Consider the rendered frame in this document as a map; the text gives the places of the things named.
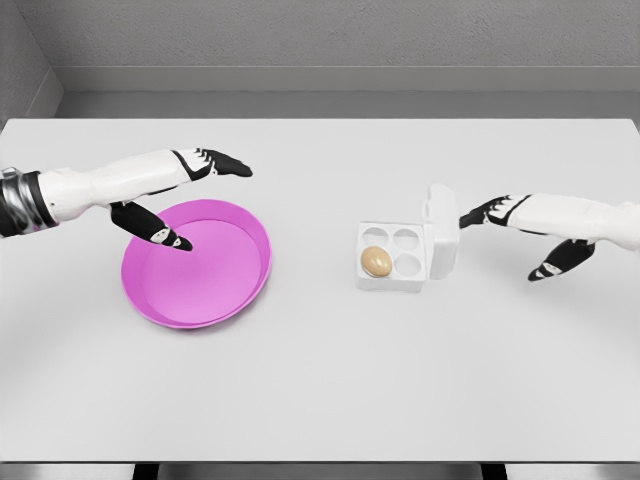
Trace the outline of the white egg box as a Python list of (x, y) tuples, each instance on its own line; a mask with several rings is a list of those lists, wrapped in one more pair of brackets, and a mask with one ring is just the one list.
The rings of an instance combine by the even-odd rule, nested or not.
[[(417, 293), (426, 281), (443, 279), (452, 272), (460, 238), (454, 191), (441, 184), (430, 185), (421, 216), (419, 223), (359, 223), (355, 253), (357, 288)], [(364, 269), (362, 255), (371, 247), (389, 254), (388, 275), (376, 277)]]

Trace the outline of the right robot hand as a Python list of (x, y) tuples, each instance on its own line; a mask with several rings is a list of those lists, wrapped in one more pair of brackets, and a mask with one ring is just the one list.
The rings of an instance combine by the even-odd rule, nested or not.
[(491, 223), (562, 238), (529, 273), (528, 280), (536, 282), (576, 268), (594, 254), (598, 241), (607, 240), (620, 246), (617, 243), (620, 220), (619, 208), (612, 205), (562, 195), (529, 194), (492, 199), (461, 216), (459, 227)]

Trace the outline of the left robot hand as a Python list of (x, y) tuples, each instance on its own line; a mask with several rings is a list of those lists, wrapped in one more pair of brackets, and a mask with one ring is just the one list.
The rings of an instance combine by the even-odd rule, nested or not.
[(190, 251), (193, 246), (189, 240), (135, 200), (224, 175), (248, 178), (253, 172), (241, 161), (212, 149), (160, 150), (90, 171), (90, 193), (95, 205), (109, 208), (110, 218), (119, 228), (148, 243)]

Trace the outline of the pink round plate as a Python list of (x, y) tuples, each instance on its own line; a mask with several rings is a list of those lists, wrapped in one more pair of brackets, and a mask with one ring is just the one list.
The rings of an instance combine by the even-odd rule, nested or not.
[(130, 241), (121, 282), (140, 315), (165, 327), (201, 328), (234, 316), (260, 293), (272, 250), (265, 227), (251, 212), (203, 199), (172, 206), (160, 218), (193, 249)]

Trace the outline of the brown egg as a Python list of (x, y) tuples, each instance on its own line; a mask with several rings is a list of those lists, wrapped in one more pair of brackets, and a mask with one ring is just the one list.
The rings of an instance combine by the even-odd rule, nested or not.
[(362, 250), (360, 263), (364, 272), (376, 278), (387, 277), (393, 270), (393, 260), (382, 247), (369, 246)]

